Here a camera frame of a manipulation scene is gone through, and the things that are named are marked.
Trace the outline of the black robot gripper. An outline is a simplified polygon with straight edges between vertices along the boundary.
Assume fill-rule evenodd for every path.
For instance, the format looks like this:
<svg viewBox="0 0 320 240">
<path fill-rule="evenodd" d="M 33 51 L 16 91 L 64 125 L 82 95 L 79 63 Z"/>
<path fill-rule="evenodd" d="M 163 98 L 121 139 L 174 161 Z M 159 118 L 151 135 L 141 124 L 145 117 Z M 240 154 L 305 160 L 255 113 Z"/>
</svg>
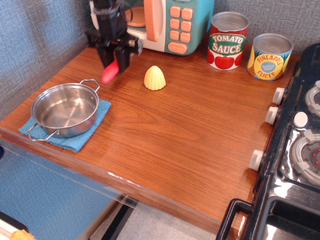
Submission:
<svg viewBox="0 0 320 240">
<path fill-rule="evenodd" d="M 131 54 L 141 54 L 143 44 L 138 37 L 128 33 L 125 13 L 121 9 L 92 9 L 93 27 L 85 32 L 88 44 L 98 51 L 103 66 L 114 60 L 114 51 L 120 72 L 130 65 Z"/>
</svg>

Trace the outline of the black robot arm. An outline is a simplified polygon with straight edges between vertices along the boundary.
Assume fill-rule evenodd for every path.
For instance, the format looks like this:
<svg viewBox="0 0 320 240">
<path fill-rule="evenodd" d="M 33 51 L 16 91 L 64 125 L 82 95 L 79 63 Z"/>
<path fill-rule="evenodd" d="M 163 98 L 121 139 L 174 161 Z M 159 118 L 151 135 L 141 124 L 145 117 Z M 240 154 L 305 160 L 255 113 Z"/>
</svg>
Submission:
<svg viewBox="0 0 320 240">
<path fill-rule="evenodd" d="M 88 43 L 96 47 L 105 67 L 116 60 L 120 72 L 130 65 L 130 55 L 140 54 L 143 48 L 138 37 L 128 33 L 124 5 L 120 0 L 93 0 L 91 13 L 97 27 L 86 32 Z"/>
</svg>

